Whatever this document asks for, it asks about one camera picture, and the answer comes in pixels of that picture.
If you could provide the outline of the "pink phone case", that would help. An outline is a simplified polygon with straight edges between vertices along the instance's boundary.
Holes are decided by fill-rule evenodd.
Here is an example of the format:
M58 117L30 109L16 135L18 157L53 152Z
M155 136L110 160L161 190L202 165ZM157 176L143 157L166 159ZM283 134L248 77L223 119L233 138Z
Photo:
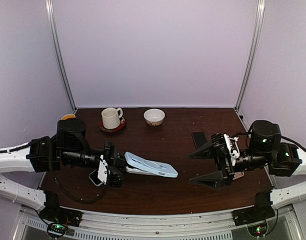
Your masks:
M240 179L242 178L243 176L245 175L245 173L243 171L240 171L240 172L235 172L234 173L234 177L233 177L233 180L237 180L237 179Z

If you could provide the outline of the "purple phone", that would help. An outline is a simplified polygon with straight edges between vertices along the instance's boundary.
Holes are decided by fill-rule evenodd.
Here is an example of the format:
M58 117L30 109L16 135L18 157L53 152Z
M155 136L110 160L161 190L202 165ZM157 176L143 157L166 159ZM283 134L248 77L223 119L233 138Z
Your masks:
M193 132L192 139L196 149L200 148L208 142L205 133L202 131Z

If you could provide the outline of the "white phone from blue case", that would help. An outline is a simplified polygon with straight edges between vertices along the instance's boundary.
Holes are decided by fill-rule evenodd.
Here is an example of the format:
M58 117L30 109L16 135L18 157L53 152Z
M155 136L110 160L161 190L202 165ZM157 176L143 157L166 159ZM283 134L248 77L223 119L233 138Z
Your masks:
M153 176L152 173L138 169L138 168L134 168L131 166L126 166L125 167L125 171L129 174L137 174L137 175L147 175L147 176Z

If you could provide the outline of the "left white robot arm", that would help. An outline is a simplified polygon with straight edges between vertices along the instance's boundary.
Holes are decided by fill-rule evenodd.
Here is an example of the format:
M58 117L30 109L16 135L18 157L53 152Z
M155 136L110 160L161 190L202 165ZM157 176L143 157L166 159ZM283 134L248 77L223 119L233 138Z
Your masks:
M4 176L11 172L53 174L61 166L92 168L100 183L120 186L126 158L106 142L103 149L92 148L86 140L86 123L77 118L59 120L56 134L33 139L14 147L0 148L0 197L45 211L54 222L65 218L65 211L54 192L29 188Z

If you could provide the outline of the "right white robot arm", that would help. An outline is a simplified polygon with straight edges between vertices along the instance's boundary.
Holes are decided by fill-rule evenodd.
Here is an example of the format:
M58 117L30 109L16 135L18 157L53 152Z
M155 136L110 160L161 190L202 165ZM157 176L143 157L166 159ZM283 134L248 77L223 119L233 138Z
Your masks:
M276 177L306 175L306 148L282 136L278 124L256 120L245 135L249 137L246 149L238 147L240 132L233 136L216 133L190 153L192 159L213 159L217 168L215 172L191 178L190 183L219 190L232 183L235 173L263 168Z

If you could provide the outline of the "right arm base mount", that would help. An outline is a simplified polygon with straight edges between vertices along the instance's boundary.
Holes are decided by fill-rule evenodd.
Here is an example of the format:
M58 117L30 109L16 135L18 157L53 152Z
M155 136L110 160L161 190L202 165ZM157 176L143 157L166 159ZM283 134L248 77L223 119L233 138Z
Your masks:
M266 237L274 230L279 212L275 212L270 201L258 201L254 206L234 210L232 218L236 227L246 225L248 233L259 239Z

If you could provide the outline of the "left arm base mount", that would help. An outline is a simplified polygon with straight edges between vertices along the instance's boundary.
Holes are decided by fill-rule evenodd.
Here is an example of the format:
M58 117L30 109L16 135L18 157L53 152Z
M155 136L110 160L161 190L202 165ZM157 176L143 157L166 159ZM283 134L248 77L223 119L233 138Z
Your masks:
M79 210L61 207L57 201L51 200L47 200L37 214L46 224L46 233L52 239L62 238L69 227L79 227L83 215Z

